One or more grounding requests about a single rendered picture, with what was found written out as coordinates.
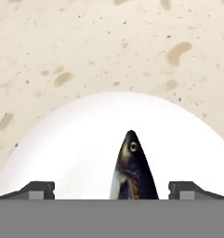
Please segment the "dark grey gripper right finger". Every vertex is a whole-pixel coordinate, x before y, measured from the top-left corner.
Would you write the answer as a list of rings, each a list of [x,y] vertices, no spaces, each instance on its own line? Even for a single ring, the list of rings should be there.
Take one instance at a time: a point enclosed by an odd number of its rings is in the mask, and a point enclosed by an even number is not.
[[[170,200],[224,200],[224,196],[205,191],[193,181],[170,181],[168,184]]]

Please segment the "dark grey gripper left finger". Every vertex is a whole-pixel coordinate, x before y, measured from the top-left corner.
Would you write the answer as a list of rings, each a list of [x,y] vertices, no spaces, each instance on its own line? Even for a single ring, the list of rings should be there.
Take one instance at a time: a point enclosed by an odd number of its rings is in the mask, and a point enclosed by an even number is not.
[[[0,200],[54,200],[54,181],[31,181],[18,191],[0,195]]]

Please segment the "dark silver fish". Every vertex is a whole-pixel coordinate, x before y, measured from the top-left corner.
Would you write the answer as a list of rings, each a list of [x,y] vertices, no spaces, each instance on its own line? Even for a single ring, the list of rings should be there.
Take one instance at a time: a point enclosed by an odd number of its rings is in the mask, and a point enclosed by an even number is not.
[[[111,200],[158,200],[146,155],[134,130],[125,134],[112,176]]]

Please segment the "white round plate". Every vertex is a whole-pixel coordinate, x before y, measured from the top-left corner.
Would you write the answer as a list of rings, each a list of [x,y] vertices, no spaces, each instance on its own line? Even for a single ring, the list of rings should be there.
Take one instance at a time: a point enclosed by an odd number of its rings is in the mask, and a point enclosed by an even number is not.
[[[134,92],[75,99],[42,119],[0,171],[0,195],[52,181],[59,199],[107,199],[125,134],[138,135],[160,198],[171,181],[224,196],[224,139],[178,105]]]

